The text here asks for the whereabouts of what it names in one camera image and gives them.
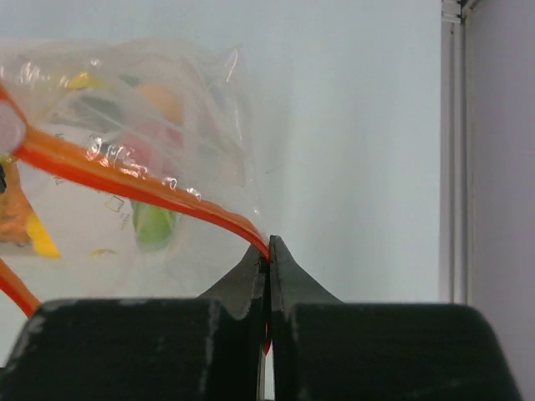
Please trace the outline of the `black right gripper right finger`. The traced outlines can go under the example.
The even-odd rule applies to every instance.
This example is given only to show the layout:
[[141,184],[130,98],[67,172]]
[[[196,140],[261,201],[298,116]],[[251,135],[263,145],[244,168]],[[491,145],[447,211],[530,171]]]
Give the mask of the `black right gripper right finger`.
[[294,400],[298,380],[294,356],[297,340],[291,324],[293,309],[308,304],[338,305],[342,301],[295,261],[280,236],[271,236],[269,240],[268,287],[271,312],[267,326],[273,351],[274,396],[276,400]]

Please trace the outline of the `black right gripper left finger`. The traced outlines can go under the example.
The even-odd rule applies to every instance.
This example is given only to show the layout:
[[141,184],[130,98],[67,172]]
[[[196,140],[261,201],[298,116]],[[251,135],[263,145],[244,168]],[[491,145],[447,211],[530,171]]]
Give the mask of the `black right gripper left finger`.
[[250,246],[243,258],[200,295],[209,302],[206,400],[263,400],[267,261]]

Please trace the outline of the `clear zip bag red zipper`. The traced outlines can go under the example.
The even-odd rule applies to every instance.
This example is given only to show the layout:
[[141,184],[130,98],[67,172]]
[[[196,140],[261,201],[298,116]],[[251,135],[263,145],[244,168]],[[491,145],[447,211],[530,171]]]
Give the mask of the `clear zip bag red zipper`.
[[[182,124],[136,89],[145,83],[181,97]],[[173,175],[152,175],[119,142],[147,120],[184,135]],[[4,39],[1,160],[15,161],[60,257],[1,242],[2,294],[26,316],[58,298],[195,297],[250,246],[267,256],[253,131],[237,46]],[[176,213],[167,247],[138,247],[131,201]]]

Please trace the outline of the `pink toy peach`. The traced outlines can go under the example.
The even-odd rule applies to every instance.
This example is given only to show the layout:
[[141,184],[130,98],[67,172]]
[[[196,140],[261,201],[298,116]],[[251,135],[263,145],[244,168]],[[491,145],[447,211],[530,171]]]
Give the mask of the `pink toy peach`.
[[184,147],[184,135],[169,125],[147,120],[133,130],[124,130],[119,142],[125,147],[127,158],[152,175],[173,175],[174,162]]

